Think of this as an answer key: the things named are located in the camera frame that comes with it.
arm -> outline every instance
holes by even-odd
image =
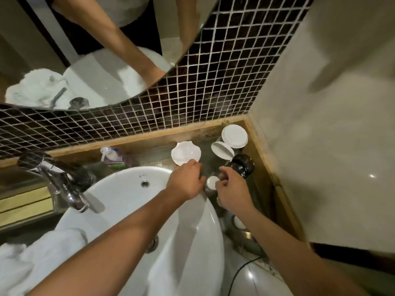
[[[199,33],[200,14],[196,8],[197,0],[175,0],[175,2],[182,52],[185,53]]]
[[[54,0],[54,2],[67,17],[131,66],[144,79],[147,86],[156,83],[165,75],[164,71],[156,67],[122,33],[95,0]]]
[[[175,168],[155,198],[60,265],[29,296],[118,295],[166,220],[202,191],[200,169],[195,160]]]
[[[350,279],[325,262],[302,242],[263,216],[252,204],[245,180],[230,167],[216,183],[222,205],[251,231],[295,296],[367,295]]]

soap bottle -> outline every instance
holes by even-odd
[[[101,161],[109,168],[113,170],[122,170],[127,168],[122,160],[122,156],[118,154],[117,148],[104,146],[100,149],[100,152],[102,153]]]

towel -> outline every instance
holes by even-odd
[[[32,245],[0,247],[0,295],[23,296],[78,250],[86,239],[77,229],[53,230]]]
[[[34,69],[15,85],[7,88],[6,102],[9,104],[49,108],[51,100],[61,91],[67,90],[57,100],[55,109],[68,109],[70,101],[78,97],[61,74],[49,69]]]

hand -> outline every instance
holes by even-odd
[[[231,167],[220,167],[220,179],[215,183],[221,205],[239,217],[254,208],[245,179]]]
[[[206,182],[205,176],[199,179],[201,168],[201,163],[196,162],[194,159],[177,166],[170,175],[166,190],[180,196],[184,201],[195,198],[203,190]]]
[[[141,74],[141,77],[146,83],[147,88],[150,88],[152,85],[158,82],[161,79],[161,77],[163,77],[164,75],[166,75],[166,72],[164,72],[159,67],[154,65],[147,72]]]

floor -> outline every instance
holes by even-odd
[[[237,270],[248,260],[232,248],[232,241],[224,237],[225,269],[220,296],[227,296]],[[245,266],[237,275],[231,296],[292,296],[287,285],[254,263]]]

